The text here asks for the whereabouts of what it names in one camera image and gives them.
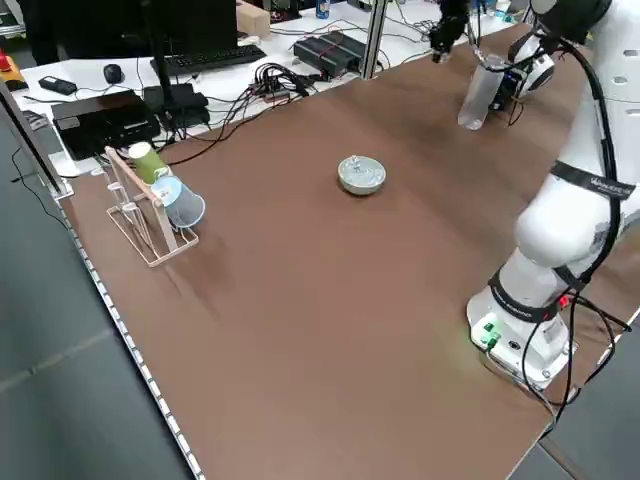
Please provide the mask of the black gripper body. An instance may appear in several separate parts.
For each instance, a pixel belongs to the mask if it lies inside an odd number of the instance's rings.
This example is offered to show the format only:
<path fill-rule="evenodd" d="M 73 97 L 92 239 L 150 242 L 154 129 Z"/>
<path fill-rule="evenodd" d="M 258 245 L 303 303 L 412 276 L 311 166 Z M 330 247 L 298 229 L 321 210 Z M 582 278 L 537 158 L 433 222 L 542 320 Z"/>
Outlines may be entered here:
<path fill-rule="evenodd" d="M 491 111 L 504 111 L 520 95 L 524 86 L 525 73 L 519 69 L 508 70 L 503 74 L 494 99 L 489 104 Z"/>
<path fill-rule="evenodd" d="M 438 2 L 440 20 L 438 32 L 446 38 L 459 38 L 469 20 L 470 0 L 441 0 Z"/>

